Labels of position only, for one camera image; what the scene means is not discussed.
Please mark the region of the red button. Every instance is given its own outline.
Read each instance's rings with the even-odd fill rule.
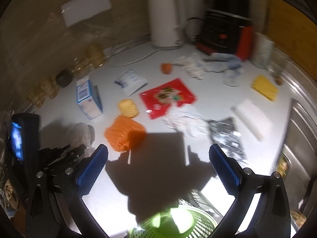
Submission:
[[[219,37],[220,37],[220,39],[227,39],[227,38],[228,38],[228,35],[226,35],[226,34],[220,34]]]

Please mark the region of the red candy bag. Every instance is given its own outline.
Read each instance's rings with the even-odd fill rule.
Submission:
[[[163,116],[172,102],[179,107],[183,104],[192,104],[196,97],[178,79],[140,93],[140,97],[147,108],[151,119]]]

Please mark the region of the orange mesh cloth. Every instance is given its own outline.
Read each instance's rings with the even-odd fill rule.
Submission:
[[[146,135],[142,124],[124,115],[119,115],[104,136],[115,151],[125,152],[138,146]]]

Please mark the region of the round yellow sponge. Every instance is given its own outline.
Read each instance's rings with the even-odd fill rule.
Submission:
[[[129,118],[133,118],[139,114],[137,106],[131,99],[121,100],[118,104],[118,107],[120,112]]]

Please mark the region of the metal bolt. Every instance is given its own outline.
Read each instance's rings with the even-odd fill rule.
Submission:
[[[40,172],[38,172],[37,174],[36,174],[36,177],[37,178],[41,178],[43,176],[43,172],[42,171],[40,171]]]
[[[279,172],[274,172],[273,175],[275,176],[275,178],[280,178],[281,177],[281,174]]]
[[[67,175],[70,175],[72,172],[73,172],[73,169],[72,169],[71,167],[66,168],[66,170],[65,170],[65,173],[66,173]]]
[[[253,171],[250,169],[250,168],[245,168],[243,169],[243,171],[247,174],[247,175],[250,175],[251,173],[253,173]]]

